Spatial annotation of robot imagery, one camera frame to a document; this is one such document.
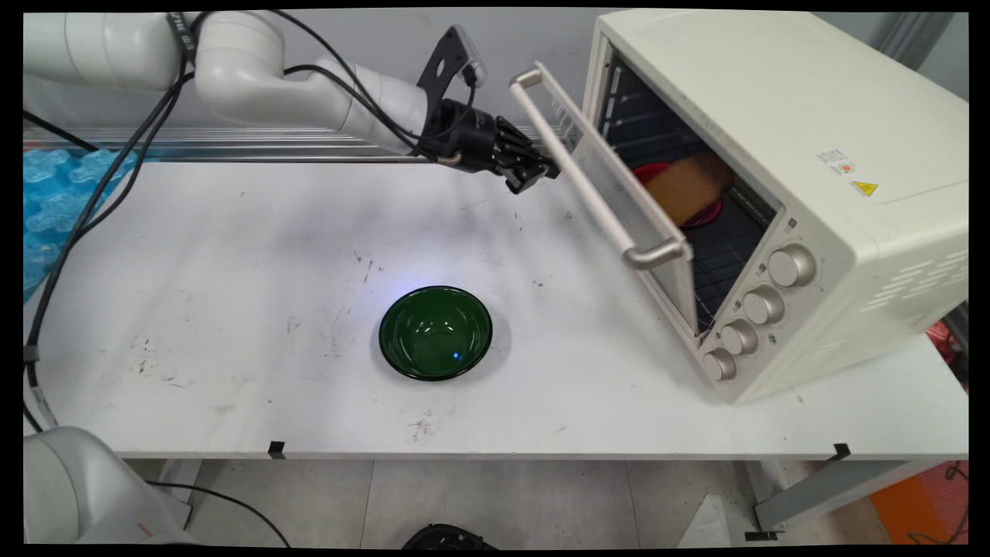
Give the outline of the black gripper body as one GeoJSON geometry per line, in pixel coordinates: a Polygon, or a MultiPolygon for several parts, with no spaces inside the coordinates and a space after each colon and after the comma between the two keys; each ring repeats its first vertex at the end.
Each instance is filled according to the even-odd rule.
{"type": "Polygon", "coordinates": [[[517,165],[517,130],[501,116],[442,99],[425,121],[422,149],[439,159],[455,159],[467,173],[492,172],[517,165]]]}

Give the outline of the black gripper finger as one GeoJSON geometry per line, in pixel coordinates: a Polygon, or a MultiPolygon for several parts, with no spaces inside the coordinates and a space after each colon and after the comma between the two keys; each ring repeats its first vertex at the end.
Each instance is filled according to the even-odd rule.
{"type": "Polygon", "coordinates": [[[560,169],[505,118],[495,117],[495,172],[508,180],[557,179],[560,169]]]}
{"type": "Polygon", "coordinates": [[[539,151],[499,152],[495,155],[495,170],[504,177],[509,191],[518,195],[545,177],[547,165],[539,151]]]}

